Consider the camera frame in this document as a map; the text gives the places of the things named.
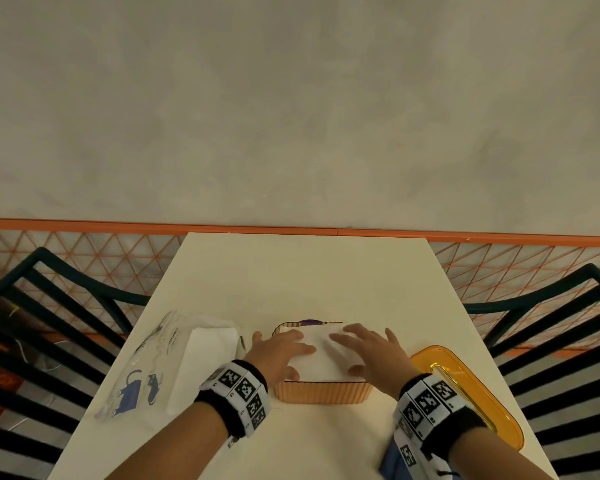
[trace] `orange plastic container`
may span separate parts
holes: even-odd
[[[451,350],[431,346],[413,355],[411,359],[419,370],[438,373],[444,377],[458,394],[471,403],[490,430],[506,443],[518,451],[524,446],[525,437],[515,418]]]
[[[278,325],[273,335],[280,332],[280,327],[300,328],[319,326],[326,323],[342,322],[286,322]],[[284,381],[274,391],[283,403],[292,404],[358,404],[369,397],[373,386],[368,382],[308,382]]]

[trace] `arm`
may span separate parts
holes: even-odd
[[[253,334],[253,347],[244,359],[258,368],[269,387],[284,379],[298,380],[298,372],[288,365],[289,360],[315,352],[315,347],[297,341],[302,338],[302,332],[290,330],[263,341],[257,331]],[[107,480],[195,480],[227,437],[227,428],[216,410],[207,403],[193,403]]]
[[[366,379],[396,401],[400,399],[402,387],[421,375],[388,328],[385,330],[387,339],[360,324],[347,325],[344,331],[358,338],[338,333],[332,333],[330,338],[355,351],[365,363],[354,365],[349,370],[350,375]],[[465,480],[551,479],[487,428],[473,428],[461,435],[449,450],[449,463]]]

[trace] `black wristband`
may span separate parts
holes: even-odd
[[[449,461],[449,450],[460,436],[474,428],[486,428],[482,418],[468,406],[459,409],[445,418],[425,438],[420,450],[425,455],[432,453],[445,461]]]
[[[245,436],[244,426],[240,420],[238,411],[221,395],[216,394],[212,390],[204,390],[198,393],[194,403],[207,403],[217,411],[224,422],[224,425],[229,432],[229,436],[243,438]]]
[[[407,384],[405,384],[404,386],[402,386],[402,389],[400,389],[400,397],[402,397],[403,395],[407,394],[407,391],[409,389],[411,389],[413,386],[415,386],[416,382],[423,380],[425,377],[429,377],[432,376],[433,374],[429,374],[429,373],[424,373],[424,374],[420,374],[419,376],[414,377],[413,379],[409,379],[409,381],[407,382]]]
[[[260,384],[262,384],[264,386],[264,390],[269,392],[269,388],[267,387],[267,380],[264,379],[264,376],[262,375],[261,371],[258,370],[258,368],[252,364],[251,362],[247,362],[245,360],[240,360],[240,359],[235,359],[232,360],[231,362],[238,364],[240,367],[244,367],[245,369],[247,369],[250,373],[252,373],[254,375],[254,377],[260,381]]]

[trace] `hand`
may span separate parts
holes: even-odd
[[[356,352],[365,363],[352,366],[349,369],[350,376],[366,379],[369,384],[397,401],[402,387],[422,373],[388,328],[384,329],[388,340],[375,331],[367,330],[360,323],[346,325],[343,330],[352,332],[359,338],[342,333],[331,333],[329,338]]]
[[[278,333],[268,340],[262,339],[257,331],[253,334],[253,345],[244,359],[255,365],[267,381],[271,389],[285,379],[300,380],[300,374],[289,365],[289,360],[296,355],[309,355],[315,352],[312,345],[302,344],[298,340],[304,337],[299,330]]]

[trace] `table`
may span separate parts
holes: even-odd
[[[408,354],[442,345],[520,423],[522,454],[556,477],[453,287],[424,239],[190,233],[49,477],[104,478],[152,433],[93,418],[128,357],[168,310],[236,322],[247,342],[286,321],[361,322],[391,328]],[[395,402],[374,390],[362,404],[309,406],[273,399],[255,436],[204,479],[375,479],[392,435]]]

